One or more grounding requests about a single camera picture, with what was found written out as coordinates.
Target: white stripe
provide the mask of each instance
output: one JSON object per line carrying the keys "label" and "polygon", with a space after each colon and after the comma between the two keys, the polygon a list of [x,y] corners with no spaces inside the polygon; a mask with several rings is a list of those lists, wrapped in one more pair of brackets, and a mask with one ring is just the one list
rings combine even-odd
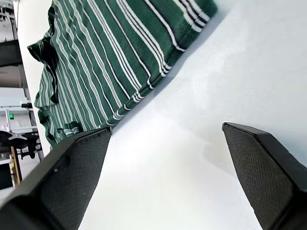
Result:
{"label": "white stripe", "polygon": [[[74,40],[74,35],[72,34],[72,32],[71,32],[70,29],[69,29],[68,32],[69,32],[69,34],[70,34],[71,39]],[[91,63],[92,70],[93,70],[93,74],[96,76],[96,79],[97,79],[97,81],[98,81],[98,83],[99,83],[99,85],[100,85],[100,87],[101,87],[103,96],[104,96],[106,102],[108,103],[108,105],[110,106],[110,109],[111,109],[112,113],[114,114],[114,111],[113,111],[113,109],[112,109],[112,106],[111,106],[109,100],[107,99],[107,97],[106,97],[106,95],[105,95],[105,93],[104,93],[104,91],[103,91],[101,82],[99,81],[98,76],[97,76],[96,73],[94,72],[93,64],[92,64],[92,62],[91,62],[91,60],[90,60],[90,58],[89,58],[89,56],[88,56],[88,54],[87,54],[87,52],[86,52],[86,49],[85,49],[85,47],[84,47],[84,44],[82,43],[82,41],[81,41],[81,39],[78,37],[78,35],[76,35],[76,37],[78,38],[79,42],[81,43],[81,45],[83,46],[83,48],[84,48],[84,50],[85,50],[85,53],[86,53],[86,55],[87,55],[87,57],[88,57],[88,59],[89,59],[89,62]],[[106,123],[108,124],[108,122],[107,122],[107,115],[106,115],[106,113],[105,113],[105,111],[104,111],[104,109],[103,109],[103,106],[102,106],[102,104],[101,104],[100,95],[98,94],[97,88],[95,87],[95,85],[93,84],[93,82],[92,82],[92,80],[91,80],[89,70],[88,70],[88,68],[86,67],[85,61],[84,61],[84,59],[83,59],[83,57],[82,57],[82,55],[81,55],[81,53],[80,53],[80,50],[79,50],[79,48],[78,48],[75,44],[73,44],[72,46],[73,46],[75,52],[79,54],[79,61],[80,61],[80,63],[82,64],[83,70],[85,71],[85,73],[86,73],[86,75],[87,75],[87,77],[88,77],[89,83],[90,83],[90,85],[91,85],[91,89],[92,89],[93,93],[94,93],[95,96],[96,96],[96,102],[97,102],[98,105],[99,105],[100,111],[101,111],[101,113],[102,113],[102,115],[103,115],[103,117],[104,117]],[[76,66],[77,66],[77,69],[78,69],[78,71],[79,71],[79,73],[80,73],[80,69],[79,69],[79,67],[78,67],[78,64],[77,64],[76,59],[75,59],[71,54],[70,54],[70,57],[75,61]]]}
{"label": "white stripe", "polygon": [[[59,27],[58,27],[58,22],[57,22],[57,21],[54,22],[54,26],[56,27],[56,30],[59,31]],[[60,40],[59,40],[59,33],[57,33],[56,42],[57,42],[57,44],[58,44],[58,46],[59,46],[61,52],[63,53],[63,51],[62,51],[63,44],[62,44],[62,43],[60,42]],[[67,87],[67,89],[68,89],[68,91],[69,91],[69,94],[70,94],[70,95],[68,95],[68,97],[72,98],[73,103],[74,103],[74,107],[73,107],[73,108],[76,109],[76,111],[77,111],[77,113],[78,113],[78,116],[79,116],[79,118],[80,118],[80,121],[81,121],[81,123],[82,123],[83,128],[86,128],[85,122],[84,122],[84,120],[83,120],[83,117],[85,117],[85,112],[84,112],[83,108],[81,107],[82,110],[83,110],[83,114],[84,114],[84,115],[81,115],[81,111],[79,110],[79,106],[77,105],[77,102],[76,102],[75,98],[73,97],[74,94],[72,93],[70,84],[68,83],[68,76],[70,76],[70,74],[68,73],[68,71],[67,71],[67,69],[66,69],[66,65],[64,64],[64,62],[63,62],[63,60],[62,60],[62,58],[61,58],[60,56],[59,56],[59,61],[61,61],[62,66],[65,68],[66,73],[67,73],[67,75],[65,75],[65,74],[63,73],[63,76],[64,76],[64,79],[65,79],[65,82],[66,82],[66,87]]]}
{"label": "white stripe", "polygon": [[194,0],[188,0],[188,2],[192,5],[193,9],[197,11],[198,15],[202,19],[206,21],[210,20],[210,17],[201,10],[201,8],[197,5],[197,3]]}
{"label": "white stripe", "polygon": [[129,5],[126,2],[123,2],[122,0],[117,0],[117,3],[121,11],[125,15],[125,18],[129,22],[130,26],[140,36],[143,42],[147,45],[147,47],[153,53],[154,57],[156,58],[158,62],[161,75],[163,77],[166,76],[166,74],[169,72],[169,69],[171,69],[171,67],[165,63],[164,54],[159,44],[157,43],[157,41],[153,38],[152,34],[143,25],[143,23],[135,15],[133,10],[129,7]]}
{"label": "white stripe", "polygon": [[[48,79],[47,78],[45,78],[46,79],[46,86],[47,86],[47,90],[49,90],[49,92],[52,94],[52,91],[51,91],[51,86],[49,86],[48,87],[48,82],[50,82],[50,81],[48,81]],[[57,117],[60,119],[60,123],[58,123],[58,120],[56,119],[56,122],[57,122],[57,125],[58,125],[58,127],[61,127],[61,121],[62,121],[62,123],[63,122],[66,122],[66,114],[67,114],[67,111],[65,111],[64,112],[64,108],[62,108],[61,106],[60,106],[60,102],[59,103],[57,103],[57,104],[55,104],[55,105],[51,105],[52,103],[51,103],[51,100],[50,100],[50,98],[47,96],[47,101],[49,102],[49,103],[47,103],[47,104],[49,104],[49,106],[50,106],[50,108],[53,108],[54,110],[55,110],[55,112],[57,113]]]}
{"label": "white stripe", "polygon": [[197,22],[197,24],[201,25],[202,27],[204,27],[206,24],[204,22],[202,22],[201,20],[199,20],[198,16],[194,13],[194,11],[192,10],[192,8],[190,7],[190,5],[187,3],[186,0],[182,0],[183,4],[186,6],[186,9],[188,10],[188,12],[190,13],[190,15],[194,18],[194,20]]}
{"label": "white stripe", "polygon": [[200,27],[198,27],[194,23],[194,21],[190,18],[190,16],[187,13],[187,9],[178,0],[173,0],[173,2],[181,9],[181,11],[183,12],[184,18],[190,24],[192,29],[199,33],[202,29]]}
{"label": "white stripe", "polygon": [[84,15],[88,18],[89,23],[91,24],[91,26],[92,26],[92,28],[93,28],[93,31],[94,31],[94,33],[95,33],[95,35],[96,35],[96,37],[97,37],[97,39],[98,39],[98,41],[99,41],[99,43],[100,43],[102,49],[104,50],[104,54],[105,54],[105,57],[106,57],[106,61],[108,62],[108,65],[109,65],[109,67],[110,67],[110,69],[111,69],[111,72],[112,72],[112,74],[113,74],[113,76],[114,76],[116,82],[119,84],[119,86],[121,87],[121,89],[123,90],[123,92],[125,93],[125,95],[127,96],[127,98],[130,98],[130,96],[128,95],[126,89],[123,87],[123,85],[121,84],[121,82],[118,80],[118,78],[117,78],[117,76],[116,76],[116,74],[115,74],[115,72],[114,72],[114,70],[113,70],[113,67],[112,67],[112,65],[111,65],[111,63],[110,63],[110,61],[109,61],[109,58],[108,58],[108,56],[106,55],[105,46],[103,45],[103,43],[102,43],[102,41],[101,41],[99,35],[97,34],[96,30],[94,29],[94,25],[93,25],[93,23],[92,23],[90,17],[88,16],[88,14],[86,13],[86,11],[85,11],[84,9],[83,9],[83,13],[84,13]]}
{"label": "white stripe", "polygon": [[144,70],[146,71],[146,73],[147,73],[147,75],[148,75],[148,81],[147,81],[147,83],[148,83],[149,87],[150,87],[151,89],[153,89],[153,87],[151,86],[151,84],[150,84],[150,82],[149,82],[149,78],[150,78],[150,72],[149,72],[149,70],[147,69],[146,65],[142,62],[140,56],[138,55],[138,53],[137,53],[136,50],[134,49],[134,47],[133,47],[131,41],[130,41],[129,38],[127,37],[127,35],[126,35],[126,33],[125,33],[123,27],[121,26],[121,24],[120,24],[120,22],[118,21],[117,17],[116,17],[115,14],[113,13],[113,11],[112,11],[111,7],[109,6],[108,2],[107,2],[106,0],[104,0],[104,1],[105,1],[105,4],[106,4],[106,7],[109,9],[110,13],[112,14],[112,17],[114,18],[114,20],[116,21],[116,23],[117,23],[117,25],[119,26],[120,30],[121,30],[122,33],[124,34],[124,36],[125,36],[127,42],[129,43],[129,46],[131,47],[131,49],[132,49],[134,55],[136,56],[136,58],[138,59],[139,63],[143,66]]}
{"label": "white stripe", "polygon": [[[63,30],[63,32],[64,32],[64,28],[63,28],[63,25],[62,25],[61,21],[59,21],[59,23],[60,23],[60,25],[61,25],[61,27],[62,27],[62,30]],[[58,43],[58,45],[60,46],[60,50],[61,50],[62,54],[65,56],[66,60],[69,60],[68,54],[67,54],[67,52],[66,52],[65,49],[64,49],[63,43],[62,43],[62,42],[61,42],[61,43]],[[93,125],[96,125],[96,124],[95,124],[95,120],[94,120],[94,116],[93,116],[93,114],[92,114],[92,112],[91,112],[91,110],[90,110],[90,108],[89,108],[89,106],[88,106],[88,103],[87,103],[86,99],[85,99],[85,95],[84,95],[84,93],[83,93],[83,90],[81,89],[81,85],[80,85],[80,82],[78,81],[78,77],[77,77],[77,73],[75,72],[75,69],[73,68],[73,66],[71,65],[71,63],[70,63],[69,61],[68,61],[67,63],[68,63],[69,69],[71,70],[71,72],[72,72],[72,74],[73,74],[73,76],[74,76],[74,79],[75,79],[75,82],[76,82],[75,85],[76,85],[77,88],[78,88],[78,91],[79,91],[79,94],[80,94],[80,96],[81,96],[81,99],[82,99],[82,102],[83,102],[83,103],[81,103],[80,98],[79,98],[78,96],[77,96],[77,99],[78,99],[78,101],[80,102],[80,105],[81,105],[81,108],[82,108],[82,110],[83,110],[84,116],[86,116],[86,113],[85,113],[85,111],[84,111],[84,109],[83,109],[83,107],[82,107],[82,104],[84,104],[84,106],[86,107],[87,113],[88,113],[89,116],[90,116],[91,125],[89,125],[87,119],[86,119],[86,122],[87,122],[87,124],[89,125],[89,127],[92,127]],[[75,95],[78,95],[78,94],[76,93],[76,91],[75,91],[75,94],[71,94],[70,97],[74,98]],[[90,101],[91,101],[91,103],[92,103],[92,106],[93,106],[93,108],[94,108],[94,111],[96,112],[96,114],[97,114],[97,116],[98,116],[98,113],[97,113],[97,111],[95,110],[95,107],[94,107],[94,105],[93,105],[93,100],[92,100],[91,97],[90,97]]]}
{"label": "white stripe", "polygon": [[153,43],[153,46],[156,48],[156,50],[159,53],[159,57],[162,61],[163,66],[170,70],[171,66],[169,66],[168,64],[165,63],[164,61],[164,53],[162,51],[162,49],[160,48],[159,43],[156,41],[156,39],[154,38],[154,36],[150,33],[150,31],[147,29],[147,27],[141,22],[141,20],[138,18],[138,16],[134,13],[134,11],[131,9],[131,7],[129,6],[129,4],[126,2],[126,0],[119,0],[122,2],[122,4],[124,5],[124,7],[127,9],[127,11],[129,12],[129,15],[132,16],[133,20],[141,27],[142,31],[147,35],[147,37],[150,39],[150,41]]}
{"label": "white stripe", "polygon": [[145,0],[145,2],[147,3],[147,5],[150,7],[150,9],[152,9],[152,11],[155,13],[155,15],[157,15],[157,17],[160,19],[160,21],[163,23],[163,25],[166,27],[168,34],[170,35],[173,45],[177,50],[180,50],[182,52],[186,51],[185,49],[182,49],[179,47],[179,45],[177,44],[175,35],[173,34],[173,31],[171,29],[171,27],[168,25],[168,23],[164,20],[164,18],[161,16],[161,14],[157,11],[157,9],[151,4],[151,2],[149,0]]}
{"label": "white stripe", "polygon": [[133,85],[135,90],[138,90],[141,88],[141,84],[137,77],[135,76],[135,73],[133,72],[129,62],[126,59],[126,56],[124,55],[124,52],[122,51],[120,45],[118,44],[118,41],[114,37],[112,31],[110,30],[105,18],[103,17],[103,14],[99,10],[99,7],[97,6],[95,1],[88,1],[89,5],[91,5],[92,10],[95,12],[96,18],[98,19],[99,23],[101,24],[113,50],[118,58],[118,61],[123,68],[126,76],[128,76],[129,81]]}
{"label": "white stripe", "polygon": [[[71,4],[71,6],[72,6],[73,9],[76,8],[76,5],[74,4],[74,2],[70,1],[70,4]],[[80,30],[83,32],[83,34],[84,34],[85,37],[87,38],[87,42],[88,42],[89,46],[90,46],[91,49],[92,49],[92,52],[93,52],[93,54],[94,54],[94,56],[95,56],[95,59],[98,61],[99,67],[100,67],[100,69],[101,69],[102,72],[103,72],[103,75],[104,75],[104,77],[105,77],[106,83],[107,83],[108,87],[110,88],[110,90],[111,90],[111,92],[112,92],[112,95],[113,95],[113,97],[114,97],[114,99],[115,99],[115,101],[116,101],[118,107],[121,107],[122,104],[121,104],[120,99],[118,98],[118,96],[117,96],[117,94],[116,94],[116,91],[115,91],[115,89],[114,89],[114,86],[113,86],[113,84],[112,84],[112,81],[111,81],[111,79],[110,79],[110,77],[109,77],[109,75],[108,75],[108,73],[107,73],[107,71],[106,71],[105,65],[104,65],[104,63],[103,63],[103,61],[102,61],[102,59],[101,59],[101,57],[100,57],[100,55],[99,55],[99,52],[97,51],[97,49],[96,49],[96,47],[95,47],[95,45],[94,45],[94,43],[93,43],[93,41],[92,41],[92,39],[91,39],[91,37],[90,37],[90,35],[89,35],[89,32],[88,32],[87,28],[86,28],[86,27],[84,26],[84,24],[82,23],[82,18],[80,17],[80,14],[79,14],[78,11],[75,12],[75,17],[76,17],[77,22],[78,22],[78,24],[79,24],[79,26],[80,26]]]}
{"label": "white stripe", "polygon": [[[63,12],[63,9],[62,9],[62,7],[61,7],[61,5],[59,5],[60,7],[58,7],[59,8],[59,10],[60,10],[60,13],[61,12]],[[66,19],[66,17],[63,17],[63,19],[66,21],[66,25],[68,25],[68,22],[67,22],[67,19]],[[71,37],[71,40],[73,41],[74,40],[74,35],[72,34],[72,31],[71,31],[71,29],[68,27],[68,26],[66,26],[66,31],[69,33],[69,35],[70,35],[70,37]],[[82,41],[81,41],[81,39],[76,35],[76,37],[78,38],[78,40],[81,42],[81,44],[82,44],[82,46],[84,47],[84,44],[82,43]],[[100,111],[101,111],[101,113],[102,113],[102,115],[103,115],[103,117],[104,117],[104,119],[105,119],[105,121],[106,121],[106,123],[108,124],[108,125],[113,125],[113,124],[109,124],[108,123],[108,121],[107,121],[107,115],[106,115],[106,113],[105,113],[105,111],[104,111],[104,109],[103,109],[103,107],[102,107],[102,104],[101,104],[101,100],[100,100],[100,95],[98,94],[98,92],[97,92],[97,89],[96,89],[96,87],[95,87],[95,85],[93,84],[93,82],[91,81],[91,77],[90,77],[90,74],[89,74],[89,71],[88,71],[88,69],[87,69],[87,67],[86,67],[86,64],[85,64],[85,62],[84,62],[84,60],[83,60],[83,57],[82,57],[82,55],[81,55],[81,53],[80,53],[80,50],[79,50],[79,48],[73,43],[72,44],[72,48],[76,51],[76,53],[78,53],[79,54],[79,59],[80,59],[80,61],[82,61],[81,62],[81,64],[83,65],[83,67],[84,67],[84,71],[85,72],[87,72],[87,78],[88,78],[88,80],[89,80],[89,82],[90,82],[90,85],[91,85],[91,89],[93,90],[93,93],[95,94],[95,96],[96,96],[96,101],[98,102],[98,105],[99,105],[99,108],[100,108]],[[100,84],[100,86],[101,86],[101,82],[99,81],[99,79],[98,79],[98,77],[97,77],[97,75],[96,75],[96,73],[93,71],[93,73],[94,73],[94,75],[96,76],[96,78],[97,78],[97,80],[98,80],[98,82],[99,82],[99,84]],[[88,91],[88,89],[87,89],[87,87],[86,87],[86,85],[85,85],[85,83],[84,83],[84,81],[83,81],[83,79],[81,78],[81,80],[82,80],[82,82],[83,82],[83,84],[84,84],[84,87],[85,87],[85,89],[87,90],[87,92],[88,92],[88,94],[89,94],[89,91]]]}
{"label": "white stripe", "polygon": [[131,109],[126,107],[126,104],[124,104],[124,109],[130,111]]}
{"label": "white stripe", "polygon": [[49,105],[48,101],[50,101],[50,98],[48,98],[48,81],[47,81],[46,73],[44,71],[43,71],[43,79],[44,79],[44,82],[46,84],[46,88],[45,88],[45,100],[46,100],[46,103],[44,105],[47,106],[47,105]]}

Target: white surface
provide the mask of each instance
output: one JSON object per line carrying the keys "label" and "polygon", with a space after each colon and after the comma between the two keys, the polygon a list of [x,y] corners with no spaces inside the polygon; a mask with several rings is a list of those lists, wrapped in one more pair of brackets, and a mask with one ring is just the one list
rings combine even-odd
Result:
{"label": "white surface", "polygon": [[[115,128],[81,230],[260,230],[235,175],[224,121],[271,132],[307,165],[307,3],[216,2],[220,12],[199,39]],[[20,5],[32,99],[42,66],[25,47],[47,30],[48,7]]]}

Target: black textured pad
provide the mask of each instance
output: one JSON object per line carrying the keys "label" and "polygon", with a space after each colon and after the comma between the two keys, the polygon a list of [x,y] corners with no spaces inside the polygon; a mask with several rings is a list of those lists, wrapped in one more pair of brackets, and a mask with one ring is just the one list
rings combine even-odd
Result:
{"label": "black textured pad", "polygon": [[77,230],[97,186],[109,130],[78,140],[42,184],[37,197],[66,230]]}
{"label": "black textured pad", "polygon": [[264,230],[271,229],[292,199],[288,176],[257,139],[224,125],[223,131],[242,188]]}

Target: white table surface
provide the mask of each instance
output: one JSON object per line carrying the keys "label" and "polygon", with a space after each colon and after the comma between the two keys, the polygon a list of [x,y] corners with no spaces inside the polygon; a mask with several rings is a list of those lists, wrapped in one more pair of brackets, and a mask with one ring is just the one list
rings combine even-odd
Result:
{"label": "white table surface", "polygon": [[[199,39],[114,129],[81,230],[260,230],[236,178],[225,121],[271,132],[307,165],[307,2],[216,2],[220,11]],[[26,46],[47,30],[49,5],[19,6],[32,99],[42,65]]]}

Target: striped cloth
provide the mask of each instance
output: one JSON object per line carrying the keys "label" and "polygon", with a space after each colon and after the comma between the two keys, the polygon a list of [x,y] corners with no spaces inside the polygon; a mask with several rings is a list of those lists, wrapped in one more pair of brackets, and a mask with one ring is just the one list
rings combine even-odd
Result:
{"label": "striped cloth", "polygon": [[169,73],[217,11],[212,0],[54,0],[29,51],[44,63],[35,99],[51,145],[57,129],[115,126]]}

